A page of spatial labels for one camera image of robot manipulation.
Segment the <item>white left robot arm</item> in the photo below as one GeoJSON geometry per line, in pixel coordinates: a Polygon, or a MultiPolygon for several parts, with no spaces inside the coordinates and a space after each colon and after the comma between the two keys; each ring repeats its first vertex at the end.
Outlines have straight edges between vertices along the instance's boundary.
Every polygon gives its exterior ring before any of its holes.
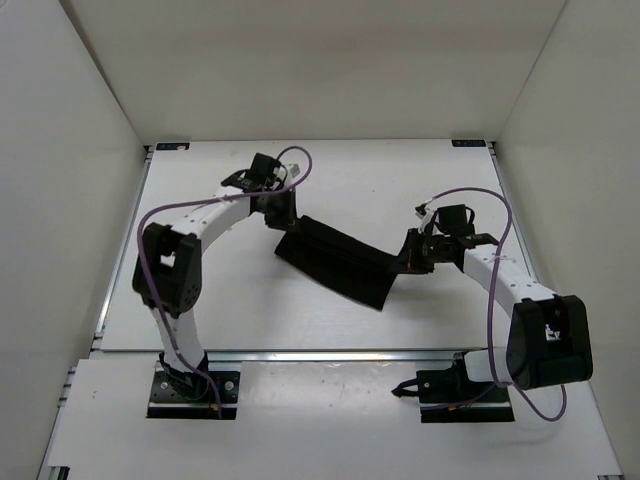
{"type": "Polygon", "coordinates": [[[203,254],[253,214],[262,215],[270,229],[293,230],[296,188],[311,170],[286,164],[281,155],[257,153],[249,167],[222,180],[212,196],[161,205],[140,220],[132,288],[155,319],[167,381],[187,401],[220,400],[194,313],[202,292],[203,254]]]}

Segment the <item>black skirt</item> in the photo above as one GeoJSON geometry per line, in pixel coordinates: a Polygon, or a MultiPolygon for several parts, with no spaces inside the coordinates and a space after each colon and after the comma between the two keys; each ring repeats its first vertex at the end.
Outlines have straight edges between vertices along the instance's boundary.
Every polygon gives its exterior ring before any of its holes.
{"type": "Polygon", "coordinates": [[[282,237],[275,255],[322,286],[377,311],[396,279],[394,255],[308,216],[282,237]]]}

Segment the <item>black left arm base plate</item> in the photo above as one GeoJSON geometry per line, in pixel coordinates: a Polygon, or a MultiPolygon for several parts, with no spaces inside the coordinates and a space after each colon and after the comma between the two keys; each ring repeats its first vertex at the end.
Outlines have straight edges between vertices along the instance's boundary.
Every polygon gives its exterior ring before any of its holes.
{"type": "Polygon", "coordinates": [[[208,374],[216,385],[219,401],[210,383],[197,376],[195,388],[172,379],[157,362],[149,391],[148,419],[235,420],[238,412],[241,371],[235,364],[210,363],[208,374]]]}

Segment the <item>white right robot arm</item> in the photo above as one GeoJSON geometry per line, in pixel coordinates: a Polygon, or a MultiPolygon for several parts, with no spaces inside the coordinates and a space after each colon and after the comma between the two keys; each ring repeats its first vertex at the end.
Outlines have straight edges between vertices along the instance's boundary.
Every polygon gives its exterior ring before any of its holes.
{"type": "Polygon", "coordinates": [[[397,272],[429,274],[438,264],[453,264],[510,320],[505,346],[462,354],[462,366],[448,376],[453,396],[471,400],[490,381],[531,390],[592,377],[587,311],[579,297],[556,293],[500,256],[498,240],[476,232],[475,213],[466,205],[420,205],[416,214],[421,224],[408,231],[397,272]]]}

